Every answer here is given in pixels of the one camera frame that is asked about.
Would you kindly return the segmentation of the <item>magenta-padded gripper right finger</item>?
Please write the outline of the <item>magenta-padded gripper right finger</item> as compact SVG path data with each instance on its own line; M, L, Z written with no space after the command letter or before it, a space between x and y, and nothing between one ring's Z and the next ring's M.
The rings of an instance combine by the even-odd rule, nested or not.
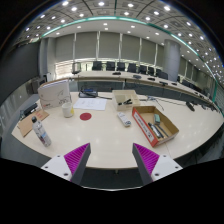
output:
M168 155L158 155L137 143L133 144L132 153L138 165L143 185L152 183L182 169Z

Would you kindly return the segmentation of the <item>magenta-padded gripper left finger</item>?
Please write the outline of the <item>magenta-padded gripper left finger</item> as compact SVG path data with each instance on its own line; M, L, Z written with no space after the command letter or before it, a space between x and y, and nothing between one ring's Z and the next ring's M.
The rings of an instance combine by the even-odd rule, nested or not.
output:
M79 185L90 154L91 146L87 143L65 155L56 155L44 164L42 169Z

